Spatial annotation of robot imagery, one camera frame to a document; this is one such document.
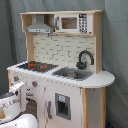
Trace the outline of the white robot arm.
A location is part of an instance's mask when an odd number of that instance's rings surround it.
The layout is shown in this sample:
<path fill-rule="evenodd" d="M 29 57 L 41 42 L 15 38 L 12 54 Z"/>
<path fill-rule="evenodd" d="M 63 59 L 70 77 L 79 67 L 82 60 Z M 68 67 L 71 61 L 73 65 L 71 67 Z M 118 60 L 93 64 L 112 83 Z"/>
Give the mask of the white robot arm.
<path fill-rule="evenodd" d="M 0 119 L 0 124 L 13 120 L 26 110 L 26 84 L 17 83 L 9 88 L 9 92 L 0 96 L 0 108 L 5 117 Z"/>

